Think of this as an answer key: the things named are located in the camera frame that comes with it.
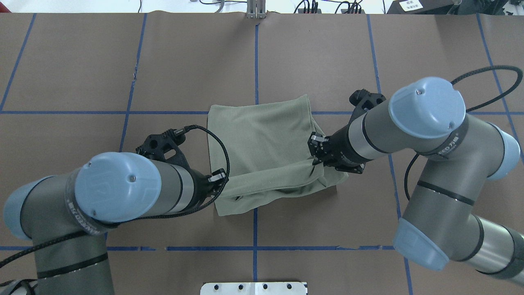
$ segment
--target label sticker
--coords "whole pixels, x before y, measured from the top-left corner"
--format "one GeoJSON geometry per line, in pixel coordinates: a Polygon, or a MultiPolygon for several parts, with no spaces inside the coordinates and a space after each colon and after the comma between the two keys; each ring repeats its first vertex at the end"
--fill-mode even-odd
{"type": "Polygon", "coordinates": [[[404,11],[412,11],[423,8],[419,0],[408,0],[399,2],[398,4],[400,4],[400,7],[402,7],[404,11]]]}

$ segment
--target green cloth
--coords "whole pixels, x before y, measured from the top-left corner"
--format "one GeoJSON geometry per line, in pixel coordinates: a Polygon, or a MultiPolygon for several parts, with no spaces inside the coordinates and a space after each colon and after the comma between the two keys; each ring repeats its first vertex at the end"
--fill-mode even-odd
{"type": "MultiPolygon", "coordinates": [[[[322,133],[307,96],[246,107],[211,106],[208,129],[230,157],[230,181],[215,201],[220,216],[241,214],[282,197],[301,197],[342,183],[347,173],[312,166],[307,141],[322,133]]],[[[223,151],[208,138],[211,170],[225,168],[223,151]]]]}

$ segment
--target brown table surface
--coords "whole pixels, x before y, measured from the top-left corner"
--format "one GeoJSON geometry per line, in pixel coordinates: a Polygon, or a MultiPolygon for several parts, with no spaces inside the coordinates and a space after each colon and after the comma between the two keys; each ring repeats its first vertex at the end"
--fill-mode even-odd
{"type": "MultiPolygon", "coordinates": [[[[96,154],[206,125],[212,104],[307,94],[332,133],[347,123],[354,90],[390,97],[426,76],[451,80],[490,63],[524,68],[523,27],[524,17],[484,15],[0,14],[0,204],[96,154]]],[[[470,107],[514,78],[488,72],[457,88],[470,107]]],[[[521,86],[475,114],[524,139],[523,98],[521,86]]],[[[194,169],[209,172],[203,132],[181,148],[194,169]]],[[[434,272],[392,249],[412,155],[375,160],[337,187],[242,215],[218,217],[211,207],[122,225],[107,240],[115,291],[199,294],[204,282],[298,280],[324,295],[522,294],[464,264],[434,272]]],[[[523,176],[520,162],[486,183],[474,213],[523,232],[523,176]]],[[[27,246],[0,223],[0,259],[27,246]]],[[[36,277],[33,258],[1,269],[0,281],[36,277]]]]}

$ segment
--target light blue joint cap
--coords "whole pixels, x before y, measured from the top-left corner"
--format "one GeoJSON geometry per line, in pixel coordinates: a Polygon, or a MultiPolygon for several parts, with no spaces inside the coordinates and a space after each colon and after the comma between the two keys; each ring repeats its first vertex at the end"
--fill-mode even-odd
{"type": "Polygon", "coordinates": [[[140,217],[160,195],[160,172],[147,158],[134,153],[96,155],[78,173],[74,191],[84,213],[103,222],[140,217]]]}
{"type": "Polygon", "coordinates": [[[502,163],[500,164],[498,170],[488,177],[488,179],[499,180],[506,176],[511,170],[513,170],[515,166],[517,166],[517,163],[520,160],[520,146],[513,136],[502,131],[495,124],[491,125],[498,130],[498,133],[500,133],[500,136],[502,137],[502,142],[504,142],[504,158],[502,159],[502,163]]]}
{"type": "Polygon", "coordinates": [[[19,187],[9,196],[9,198],[5,202],[4,222],[7,225],[7,228],[9,228],[9,230],[15,237],[21,240],[31,240],[31,238],[28,237],[22,229],[22,224],[20,220],[22,215],[22,206],[24,205],[24,201],[26,200],[29,193],[32,191],[33,188],[35,188],[35,186],[37,186],[37,184],[53,176],[54,175],[46,176],[42,179],[33,181],[31,183],[19,187]]]}
{"type": "Polygon", "coordinates": [[[450,134],[466,116],[460,92],[438,77],[423,78],[399,89],[389,100],[388,108],[398,128],[422,139],[450,134]]]}
{"type": "Polygon", "coordinates": [[[397,233],[393,239],[393,247],[409,260],[429,268],[441,271],[450,261],[449,257],[409,221],[398,220],[397,233]]]}

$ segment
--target bolt hole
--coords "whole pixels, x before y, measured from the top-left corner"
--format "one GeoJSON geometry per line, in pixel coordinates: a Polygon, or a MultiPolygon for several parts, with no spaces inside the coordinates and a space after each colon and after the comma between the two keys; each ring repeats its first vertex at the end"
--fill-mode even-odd
{"type": "Polygon", "coordinates": [[[151,140],[149,142],[149,147],[152,148],[152,149],[156,149],[158,146],[158,142],[156,140],[151,140]]]}

